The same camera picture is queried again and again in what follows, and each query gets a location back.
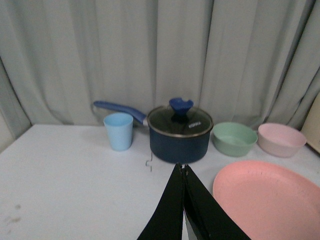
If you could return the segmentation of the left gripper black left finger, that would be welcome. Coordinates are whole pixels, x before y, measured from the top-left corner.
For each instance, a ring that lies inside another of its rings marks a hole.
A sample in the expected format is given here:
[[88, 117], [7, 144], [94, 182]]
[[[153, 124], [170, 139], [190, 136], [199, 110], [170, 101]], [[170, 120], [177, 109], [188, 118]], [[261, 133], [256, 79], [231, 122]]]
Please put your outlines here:
[[180, 240], [183, 232], [184, 196], [182, 165], [177, 163], [152, 217], [138, 239]]

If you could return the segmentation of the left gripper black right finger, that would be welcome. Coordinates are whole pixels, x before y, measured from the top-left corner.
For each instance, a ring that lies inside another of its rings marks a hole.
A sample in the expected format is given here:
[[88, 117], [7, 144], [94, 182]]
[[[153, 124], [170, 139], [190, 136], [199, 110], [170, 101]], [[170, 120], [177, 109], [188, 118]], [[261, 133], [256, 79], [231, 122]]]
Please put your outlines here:
[[189, 165], [183, 170], [184, 212], [190, 240], [249, 240]]

